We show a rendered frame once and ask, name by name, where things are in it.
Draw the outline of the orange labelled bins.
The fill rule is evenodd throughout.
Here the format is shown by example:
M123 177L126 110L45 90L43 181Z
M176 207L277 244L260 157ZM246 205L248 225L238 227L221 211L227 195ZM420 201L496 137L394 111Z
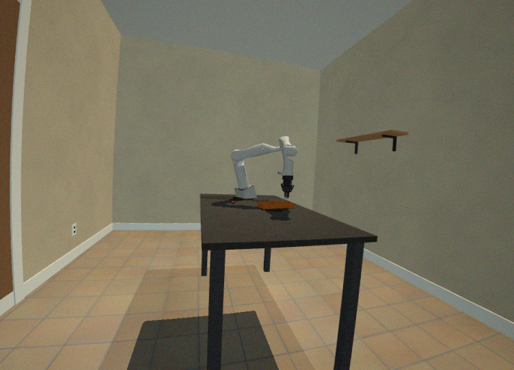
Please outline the orange labelled bins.
M284 201L281 202L279 200L268 201L268 202L258 202L258 206L261 209L284 209L284 208L295 208L295 203Z

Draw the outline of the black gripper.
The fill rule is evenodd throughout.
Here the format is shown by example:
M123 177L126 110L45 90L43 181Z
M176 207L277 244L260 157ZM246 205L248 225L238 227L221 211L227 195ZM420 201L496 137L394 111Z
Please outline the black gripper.
M294 185L292 185L293 176L283 176L283 183L281 183L282 191L284 191L284 197L289 198L289 193L292 192Z

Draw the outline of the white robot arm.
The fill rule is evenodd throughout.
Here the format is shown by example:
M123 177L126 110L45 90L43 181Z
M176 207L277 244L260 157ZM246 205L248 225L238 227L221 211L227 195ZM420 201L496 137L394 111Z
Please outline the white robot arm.
M234 171L236 174L236 179L239 185L239 189L244 189L249 187L247 174L244 165L244 159L248 157L256 157L260 155L265 155L268 153L273 153L277 151L282 151L283 159L284 159L284 168L283 172L278 172L279 175L283 176L293 176L293 160L288 159L287 156L294 157L297 154L297 149L295 146L290 145L290 138L287 136L281 137L279 139L280 147L270 146L268 144L259 144L252 146L251 148L245 150L234 150L231 154L231 158L234 165Z

